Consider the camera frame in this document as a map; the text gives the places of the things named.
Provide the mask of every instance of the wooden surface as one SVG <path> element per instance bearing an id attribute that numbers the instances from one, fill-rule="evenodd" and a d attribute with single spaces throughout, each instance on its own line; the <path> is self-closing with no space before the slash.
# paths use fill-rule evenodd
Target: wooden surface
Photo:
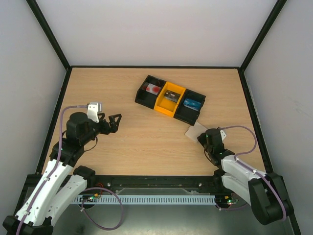
<path id="1" fill-rule="evenodd" d="M 134 102 L 149 74 L 206 95 L 198 122 L 207 128 L 252 128 L 237 70 L 74 68 L 62 108 L 102 101 L 106 117 L 122 114 L 118 132 L 99 135 L 98 145 L 85 153 L 76 167 L 85 165 L 98 175 L 212 175 L 217 168 L 204 156 L 202 146 L 184 135 L 188 124 Z M 86 112 L 66 111 L 64 128 L 69 115 L 78 111 Z M 59 121 L 48 156 L 58 141 L 58 129 Z M 225 147 L 233 152 L 253 147 L 248 131 L 232 129 L 226 133 Z M 259 148 L 241 159 L 264 170 Z"/>

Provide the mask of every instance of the blue packet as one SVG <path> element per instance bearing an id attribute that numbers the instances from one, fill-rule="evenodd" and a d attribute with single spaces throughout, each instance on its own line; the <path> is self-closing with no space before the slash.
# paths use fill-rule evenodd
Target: blue packet
<path id="1" fill-rule="evenodd" d="M 195 101 L 193 99 L 189 99 L 189 98 L 186 98 L 184 100 L 183 104 L 184 104 L 185 107 L 193 109 L 193 110 L 196 110 L 196 111 L 199 111 L 200 107 L 201 107 L 201 103 L 200 102 L 197 102 L 197 101 Z"/>

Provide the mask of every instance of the ventilation grille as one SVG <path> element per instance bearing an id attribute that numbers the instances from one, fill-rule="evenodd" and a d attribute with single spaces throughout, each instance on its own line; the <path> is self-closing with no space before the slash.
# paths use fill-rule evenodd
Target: ventilation grille
<path id="1" fill-rule="evenodd" d="M 215 205 L 215 196 L 159 196 L 159 195 L 119 195 L 124 205 Z M 82 195 L 76 197 L 72 204 L 79 204 L 83 201 Z M 85 204 L 119 204 L 116 197 L 102 195 L 99 199 L 92 199 Z"/>

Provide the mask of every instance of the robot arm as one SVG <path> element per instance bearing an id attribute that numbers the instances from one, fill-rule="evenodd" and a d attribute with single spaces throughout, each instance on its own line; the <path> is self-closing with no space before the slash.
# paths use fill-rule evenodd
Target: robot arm
<path id="1" fill-rule="evenodd" d="M 53 146 L 45 172 L 27 202 L 15 216 L 6 217 L 3 226 L 9 233 L 16 234 L 18 225 L 26 215 L 20 235 L 52 234 L 53 226 L 74 197 L 84 191 L 87 186 L 94 185 L 95 171 L 80 166 L 74 170 L 70 180 L 58 192 L 61 183 L 85 152 L 84 146 L 91 140 L 95 140 L 99 134 L 108 135 L 118 130 L 122 115 L 109 116 L 110 122 L 107 123 L 104 119 L 105 114 L 99 113 L 100 111 L 101 103 L 92 102 L 88 104 L 87 115 L 77 112 L 70 116 L 67 122 L 66 138 L 62 139 L 62 152 L 57 168 L 48 178 L 47 176 L 57 163 L 59 143 Z M 35 201 L 27 211 L 34 197 Z"/>
<path id="2" fill-rule="evenodd" d="M 208 153 L 210 162 L 219 168 L 214 172 L 216 187 L 230 189 L 243 198 L 251 205 L 253 214 L 261 224 L 283 218 L 282 207 L 275 194 L 282 202 L 286 215 L 293 214 L 282 176 L 256 170 L 236 157 L 235 153 L 225 149 L 220 129 L 206 130 L 198 137 L 198 141 Z"/>

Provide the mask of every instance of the white wall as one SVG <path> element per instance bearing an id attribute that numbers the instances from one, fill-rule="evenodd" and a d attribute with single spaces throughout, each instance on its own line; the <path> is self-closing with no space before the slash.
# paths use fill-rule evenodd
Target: white wall
<path id="1" fill-rule="evenodd" d="M 65 70 L 25 0 L 1 1 L 0 22 L 2 224 L 35 173 Z"/>
<path id="2" fill-rule="evenodd" d="M 240 66 L 276 0 L 37 0 L 72 65 Z"/>
<path id="3" fill-rule="evenodd" d="M 313 1 L 289 0 L 246 70 L 274 170 L 313 231 Z"/>

